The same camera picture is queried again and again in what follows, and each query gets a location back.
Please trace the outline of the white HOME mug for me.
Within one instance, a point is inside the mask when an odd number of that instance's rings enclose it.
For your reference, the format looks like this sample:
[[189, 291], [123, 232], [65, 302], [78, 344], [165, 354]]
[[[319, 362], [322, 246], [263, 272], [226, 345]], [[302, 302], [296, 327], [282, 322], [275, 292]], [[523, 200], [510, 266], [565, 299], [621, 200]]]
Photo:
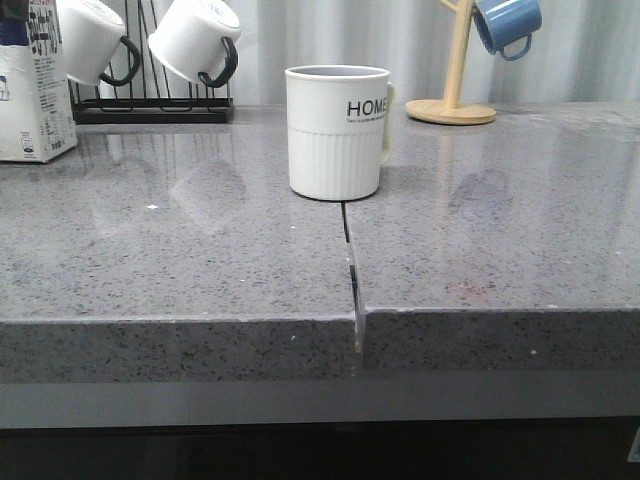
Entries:
[[391, 148], [390, 72], [307, 65], [286, 69], [285, 79], [290, 188], [325, 201], [375, 193]]

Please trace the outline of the blue white milk carton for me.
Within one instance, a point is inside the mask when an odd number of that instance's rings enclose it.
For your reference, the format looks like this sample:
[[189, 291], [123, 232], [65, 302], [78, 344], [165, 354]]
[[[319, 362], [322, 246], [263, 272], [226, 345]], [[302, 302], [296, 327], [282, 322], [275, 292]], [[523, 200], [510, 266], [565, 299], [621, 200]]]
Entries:
[[54, 1], [1, 3], [1, 160], [47, 163], [77, 145]]

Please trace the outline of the wooden mug tree stand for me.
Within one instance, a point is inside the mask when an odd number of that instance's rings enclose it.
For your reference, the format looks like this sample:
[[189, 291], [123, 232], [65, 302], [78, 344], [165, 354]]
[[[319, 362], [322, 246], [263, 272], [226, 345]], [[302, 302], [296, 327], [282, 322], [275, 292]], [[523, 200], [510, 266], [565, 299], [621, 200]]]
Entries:
[[463, 103], [460, 99], [474, 2], [441, 1], [441, 4], [455, 14], [443, 98], [412, 100], [405, 104], [405, 110], [413, 119], [440, 125], [469, 126], [491, 123], [496, 118], [493, 108], [482, 104]]

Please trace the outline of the right white enamel mug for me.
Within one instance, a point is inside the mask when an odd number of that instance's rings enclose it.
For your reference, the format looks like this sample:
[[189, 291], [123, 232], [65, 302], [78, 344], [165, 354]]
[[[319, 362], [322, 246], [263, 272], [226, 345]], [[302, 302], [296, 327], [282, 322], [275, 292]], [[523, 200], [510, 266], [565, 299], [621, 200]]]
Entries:
[[240, 21], [223, 1], [175, 1], [149, 35], [153, 56], [191, 83], [220, 88], [238, 66]]

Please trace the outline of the white enamel mug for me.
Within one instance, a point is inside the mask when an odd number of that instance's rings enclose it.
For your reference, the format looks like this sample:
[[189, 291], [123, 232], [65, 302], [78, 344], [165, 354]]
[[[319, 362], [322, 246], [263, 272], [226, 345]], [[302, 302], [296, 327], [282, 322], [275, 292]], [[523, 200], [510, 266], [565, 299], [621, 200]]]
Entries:
[[175, 1], [149, 35], [153, 56], [191, 83], [220, 88], [238, 66], [240, 21], [223, 1]]
[[[67, 76], [70, 80], [98, 86], [129, 84], [140, 67], [139, 49], [126, 35], [124, 20], [102, 1], [66, 0], [57, 2], [59, 27]], [[123, 78], [106, 73], [119, 45], [132, 56], [132, 65]]]

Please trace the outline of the blue enamel mug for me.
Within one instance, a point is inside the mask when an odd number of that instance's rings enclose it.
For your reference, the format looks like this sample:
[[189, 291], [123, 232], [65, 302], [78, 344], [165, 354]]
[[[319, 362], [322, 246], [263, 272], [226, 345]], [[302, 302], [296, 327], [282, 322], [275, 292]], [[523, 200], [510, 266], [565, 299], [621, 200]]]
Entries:
[[[505, 61], [516, 61], [526, 55], [532, 35], [542, 26], [542, 12], [537, 0], [476, 1], [473, 20], [479, 37], [489, 54], [499, 53]], [[520, 51], [508, 54], [506, 48], [525, 39]]]

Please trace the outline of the left white enamel mug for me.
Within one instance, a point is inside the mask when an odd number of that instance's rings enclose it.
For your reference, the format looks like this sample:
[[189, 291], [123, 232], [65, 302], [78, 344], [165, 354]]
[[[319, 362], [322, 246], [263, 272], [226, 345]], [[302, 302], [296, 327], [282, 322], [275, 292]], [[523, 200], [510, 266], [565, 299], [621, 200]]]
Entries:
[[[59, 27], [67, 76], [70, 80], [98, 86], [129, 84], [140, 67], [139, 49], [126, 35], [124, 20], [102, 1], [66, 0], [57, 2]], [[119, 45], [132, 56], [132, 65], [123, 78], [106, 73]]]

